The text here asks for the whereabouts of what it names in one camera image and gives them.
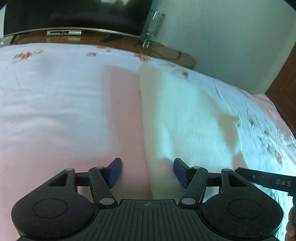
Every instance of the flower pattern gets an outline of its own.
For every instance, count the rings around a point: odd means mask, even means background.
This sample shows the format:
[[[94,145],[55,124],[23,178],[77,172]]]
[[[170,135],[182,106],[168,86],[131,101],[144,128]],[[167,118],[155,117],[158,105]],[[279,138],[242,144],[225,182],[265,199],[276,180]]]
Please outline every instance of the flower pattern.
[[[89,52],[86,54],[87,57],[94,57],[96,56],[96,53],[95,52]]]
[[[18,60],[28,59],[29,57],[33,55],[41,54],[42,52],[43,50],[37,50],[34,52],[25,52],[25,53],[16,54],[14,56],[14,59],[16,59],[16,61],[14,61],[13,63],[15,64]]]
[[[181,72],[185,79],[188,79],[189,73],[186,69],[174,69],[173,73]]]
[[[144,54],[134,53],[134,57],[138,57],[141,62],[148,62],[149,61],[149,57]]]

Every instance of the television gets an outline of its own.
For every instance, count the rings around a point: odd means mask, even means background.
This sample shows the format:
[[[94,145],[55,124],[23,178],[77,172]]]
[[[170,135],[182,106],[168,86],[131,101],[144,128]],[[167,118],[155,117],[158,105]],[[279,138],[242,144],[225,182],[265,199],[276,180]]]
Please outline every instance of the television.
[[[4,36],[38,29],[93,29],[140,36],[152,0],[10,0]]]

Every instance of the pink blanket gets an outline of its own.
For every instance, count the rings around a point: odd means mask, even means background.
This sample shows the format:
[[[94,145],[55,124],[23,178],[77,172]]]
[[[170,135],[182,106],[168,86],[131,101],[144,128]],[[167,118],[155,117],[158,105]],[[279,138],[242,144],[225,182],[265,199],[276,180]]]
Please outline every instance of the pink blanket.
[[[106,56],[118,58],[105,49],[73,46],[0,49],[0,241],[19,238],[17,200],[65,168],[87,172],[120,157],[116,199],[152,198],[137,72],[108,65]]]
[[[271,138],[274,140],[275,143],[277,143],[278,146],[281,146],[281,148],[288,155],[291,162],[296,166],[296,146],[294,142],[295,139],[293,137],[291,130],[289,129],[287,124],[284,122],[284,120],[281,118],[280,114],[276,110],[275,105],[264,94],[258,94],[258,95],[252,96],[244,90],[241,90],[239,88],[237,89],[241,91],[244,95],[246,95],[250,100],[254,101],[264,111],[264,113],[268,117],[270,117],[270,119],[276,124],[277,128],[282,133],[285,134],[286,138],[284,142],[279,138],[276,138],[273,136],[271,136]]]

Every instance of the human hand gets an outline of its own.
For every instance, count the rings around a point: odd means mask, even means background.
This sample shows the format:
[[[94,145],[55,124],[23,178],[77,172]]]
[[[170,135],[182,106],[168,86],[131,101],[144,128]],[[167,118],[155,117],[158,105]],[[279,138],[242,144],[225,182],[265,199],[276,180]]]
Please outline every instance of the human hand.
[[[289,212],[289,221],[288,224],[286,226],[286,236],[285,236],[285,241],[296,241],[296,226],[294,224],[294,208],[291,208],[290,212]]]

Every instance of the wooden door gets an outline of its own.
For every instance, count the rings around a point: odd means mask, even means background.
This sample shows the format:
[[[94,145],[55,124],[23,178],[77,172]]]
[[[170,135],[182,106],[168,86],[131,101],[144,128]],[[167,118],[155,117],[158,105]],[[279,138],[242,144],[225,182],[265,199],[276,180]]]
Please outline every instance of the wooden door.
[[[296,43],[281,71],[265,93],[296,136]]]

